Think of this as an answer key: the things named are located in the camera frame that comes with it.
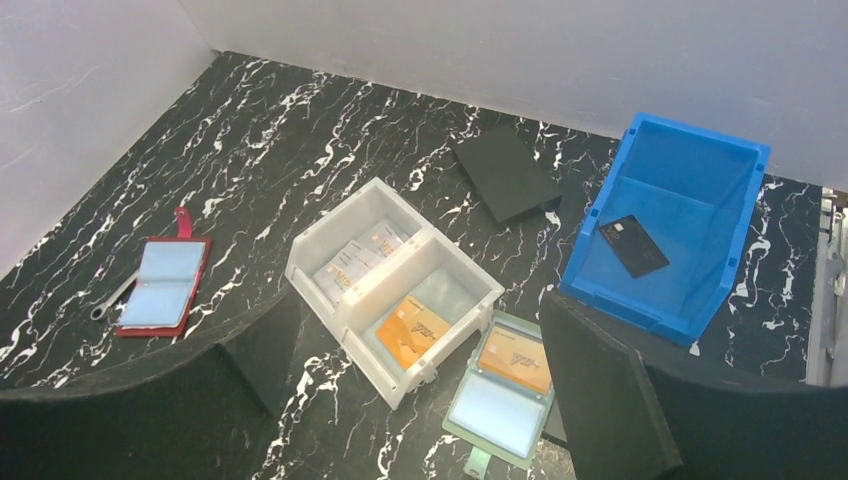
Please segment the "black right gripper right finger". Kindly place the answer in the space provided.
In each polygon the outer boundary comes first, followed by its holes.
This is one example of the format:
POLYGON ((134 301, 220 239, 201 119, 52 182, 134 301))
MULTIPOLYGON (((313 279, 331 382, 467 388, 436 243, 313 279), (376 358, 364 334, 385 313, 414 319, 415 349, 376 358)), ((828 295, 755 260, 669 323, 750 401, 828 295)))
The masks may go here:
POLYGON ((762 377, 547 293, 539 319, 581 479, 843 479, 847 391, 762 377))

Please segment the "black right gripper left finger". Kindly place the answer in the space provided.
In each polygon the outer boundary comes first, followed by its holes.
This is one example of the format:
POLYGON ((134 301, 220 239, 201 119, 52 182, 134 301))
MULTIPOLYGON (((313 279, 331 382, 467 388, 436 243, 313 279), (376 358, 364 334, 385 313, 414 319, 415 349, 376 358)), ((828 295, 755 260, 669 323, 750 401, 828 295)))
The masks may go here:
POLYGON ((293 390, 293 292, 59 388, 1 394, 5 479, 234 479, 258 463, 293 390))

